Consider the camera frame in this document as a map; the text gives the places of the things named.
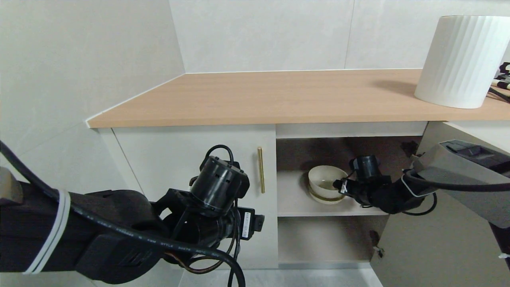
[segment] ribbed lampshade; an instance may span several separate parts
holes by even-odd
[[[509,40],[510,17],[441,17],[415,96],[442,106],[481,107]]]

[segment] countertop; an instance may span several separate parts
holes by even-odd
[[[510,120],[487,97],[478,109],[414,97],[420,69],[185,74],[88,120],[91,128]]]

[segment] wall tile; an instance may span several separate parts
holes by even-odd
[[[83,123],[19,158],[50,186],[69,192],[85,194],[128,188],[101,136]],[[4,157],[0,157],[0,165],[8,166]],[[14,174],[18,180],[23,179]]]
[[[17,152],[184,72],[167,0],[2,6],[0,130]]]
[[[346,68],[421,68],[444,15],[510,16],[504,0],[356,0]]]
[[[353,0],[170,0],[187,73],[342,69]]]

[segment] label sticker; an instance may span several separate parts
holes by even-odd
[[[251,219],[251,213],[245,212],[244,213],[244,223],[243,223],[243,233],[241,234],[241,236],[243,236],[244,238],[248,238],[248,236],[250,234],[250,219]]]

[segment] white cabinet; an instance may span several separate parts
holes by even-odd
[[[508,141],[498,141],[497,137],[510,138],[510,125],[431,122],[418,154],[450,139],[509,153]],[[417,211],[429,206],[425,202]],[[510,271],[498,258],[501,250],[488,222],[443,192],[438,192],[436,209],[426,216],[390,216],[378,246],[384,250],[383,257],[375,253],[371,265],[385,287],[510,283]]]
[[[199,174],[207,150],[218,144],[229,146],[250,179],[250,188],[239,205],[265,215],[262,232],[256,232],[249,241],[241,241],[239,264],[245,269],[278,267],[274,125],[116,128],[114,133],[143,192],[152,201],[169,188],[189,190],[189,180]],[[263,150],[264,194],[258,147]],[[212,155],[228,159],[224,150]],[[230,243],[227,241],[223,240],[221,249],[226,250]]]
[[[114,133],[136,180],[153,201],[169,188],[189,190],[189,179],[198,175],[211,146],[232,149],[251,184],[239,204],[266,217],[262,232],[242,242],[242,268],[356,268],[371,262],[385,287],[499,286],[510,279],[510,272],[497,258],[499,248],[487,221],[447,194],[439,193],[436,210],[426,216],[388,216],[378,208],[361,208],[352,198],[320,204],[309,196],[306,183],[307,170],[316,165],[349,171],[350,159],[367,154],[375,154],[381,172],[395,181],[411,163],[403,142],[420,143],[418,154],[450,139],[508,153],[508,140],[494,137],[510,138],[510,125],[491,123],[430,122],[423,136],[423,123],[116,128]],[[263,149],[265,194],[257,147]],[[213,155],[227,159],[223,150]],[[432,197],[427,197],[413,211],[431,204]],[[383,258],[373,255],[370,230],[381,234]],[[227,245],[224,241],[220,248]]]

